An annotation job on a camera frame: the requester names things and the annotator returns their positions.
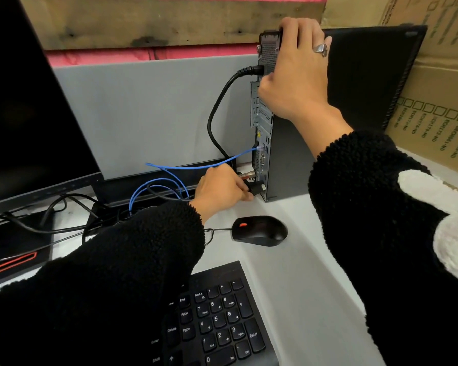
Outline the person's right hand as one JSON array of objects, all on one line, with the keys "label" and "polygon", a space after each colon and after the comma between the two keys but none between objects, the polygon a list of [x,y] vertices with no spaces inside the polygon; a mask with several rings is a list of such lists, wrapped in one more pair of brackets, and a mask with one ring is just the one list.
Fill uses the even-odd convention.
[{"label": "person's right hand", "polygon": [[310,18],[282,20],[281,46],[274,71],[288,71],[288,110],[272,111],[293,124],[335,115],[328,103],[328,64],[332,37]]}]

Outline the person's left hand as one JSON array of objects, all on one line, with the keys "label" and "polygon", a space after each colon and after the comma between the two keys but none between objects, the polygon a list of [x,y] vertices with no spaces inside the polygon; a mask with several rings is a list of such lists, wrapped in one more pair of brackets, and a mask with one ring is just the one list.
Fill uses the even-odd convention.
[{"label": "person's left hand", "polygon": [[195,197],[189,204],[205,224],[213,215],[230,209],[238,202],[230,202],[230,192],[240,188],[249,191],[244,181],[227,164],[208,168],[200,179]]}]

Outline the black desktop computer tower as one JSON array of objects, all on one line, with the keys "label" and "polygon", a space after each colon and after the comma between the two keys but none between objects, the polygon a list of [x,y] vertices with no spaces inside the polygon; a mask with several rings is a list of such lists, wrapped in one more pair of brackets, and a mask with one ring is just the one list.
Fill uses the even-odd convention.
[{"label": "black desktop computer tower", "polygon": [[[405,23],[325,29],[333,42],[328,65],[329,103],[358,130],[384,133],[428,30]],[[255,181],[267,203],[308,193],[315,161],[293,123],[276,116],[258,96],[261,76],[251,82],[251,127],[258,150]]]}]

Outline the person's right forearm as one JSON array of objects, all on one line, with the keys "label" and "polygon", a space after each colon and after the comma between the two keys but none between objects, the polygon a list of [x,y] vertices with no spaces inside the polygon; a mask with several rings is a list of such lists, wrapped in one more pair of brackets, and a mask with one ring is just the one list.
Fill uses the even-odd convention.
[{"label": "person's right forearm", "polygon": [[390,137],[334,129],[334,114],[293,122],[303,135],[331,131],[309,193],[368,332],[388,366],[458,366],[458,191]]}]

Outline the person's left forearm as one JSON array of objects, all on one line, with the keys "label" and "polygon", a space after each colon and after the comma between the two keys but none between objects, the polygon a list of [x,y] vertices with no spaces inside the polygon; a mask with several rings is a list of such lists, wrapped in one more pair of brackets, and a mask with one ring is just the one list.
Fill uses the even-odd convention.
[{"label": "person's left forearm", "polygon": [[204,252],[196,202],[146,209],[0,289],[0,366],[135,366],[159,357],[174,301]]}]

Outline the black computer mouse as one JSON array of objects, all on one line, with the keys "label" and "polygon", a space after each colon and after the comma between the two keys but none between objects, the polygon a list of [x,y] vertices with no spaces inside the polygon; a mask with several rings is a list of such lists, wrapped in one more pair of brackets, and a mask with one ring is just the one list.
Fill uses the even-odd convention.
[{"label": "black computer mouse", "polygon": [[287,226],[269,215],[240,217],[231,227],[232,240],[251,245],[273,247],[287,236]]}]

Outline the grey divider panel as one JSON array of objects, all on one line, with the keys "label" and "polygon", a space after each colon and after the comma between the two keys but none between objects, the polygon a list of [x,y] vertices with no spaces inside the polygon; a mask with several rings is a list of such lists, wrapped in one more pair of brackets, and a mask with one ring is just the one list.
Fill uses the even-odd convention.
[{"label": "grey divider panel", "polygon": [[104,179],[222,157],[207,121],[226,82],[257,55],[54,67]]}]

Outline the black keyboard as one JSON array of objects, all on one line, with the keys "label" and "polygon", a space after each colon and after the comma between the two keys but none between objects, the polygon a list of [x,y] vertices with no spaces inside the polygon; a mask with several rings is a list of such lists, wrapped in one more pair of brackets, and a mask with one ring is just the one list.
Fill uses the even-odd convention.
[{"label": "black keyboard", "polygon": [[279,366],[239,261],[192,274],[166,306],[147,366]]}]

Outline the weathered wooden board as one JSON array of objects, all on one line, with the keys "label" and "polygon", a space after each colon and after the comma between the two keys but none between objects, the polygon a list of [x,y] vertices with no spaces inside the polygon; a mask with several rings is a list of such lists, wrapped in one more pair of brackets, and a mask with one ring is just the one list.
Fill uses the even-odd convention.
[{"label": "weathered wooden board", "polygon": [[45,50],[250,44],[284,17],[321,20],[326,1],[20,0]]}]

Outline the brown cardboard box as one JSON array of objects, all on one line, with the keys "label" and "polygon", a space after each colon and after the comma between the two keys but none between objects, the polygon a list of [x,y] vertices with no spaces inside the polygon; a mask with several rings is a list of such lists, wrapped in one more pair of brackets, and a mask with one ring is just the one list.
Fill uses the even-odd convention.
[{"label": "brown cardboard box", "polygon": [[327,0],[323,27],[426,25],[386,133],[458,172],[458,0]]}]

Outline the black computer monitor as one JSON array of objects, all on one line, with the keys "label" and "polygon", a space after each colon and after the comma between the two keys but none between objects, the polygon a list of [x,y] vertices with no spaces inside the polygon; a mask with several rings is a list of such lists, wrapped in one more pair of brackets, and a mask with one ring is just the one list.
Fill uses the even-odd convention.
[{"label": "black computer monitor", "polygon": [[0,214],[103,180],[20,0],[0,0]]}]

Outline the black monitor base red stripe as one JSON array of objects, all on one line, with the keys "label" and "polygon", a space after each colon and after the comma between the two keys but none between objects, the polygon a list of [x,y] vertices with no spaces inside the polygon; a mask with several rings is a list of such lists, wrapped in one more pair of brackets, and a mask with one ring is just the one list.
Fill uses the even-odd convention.
[{"label": "black monitor base red stripe", "polygon": [[42,267],[52,258],[53,236],[0,222],[0,284]]}]

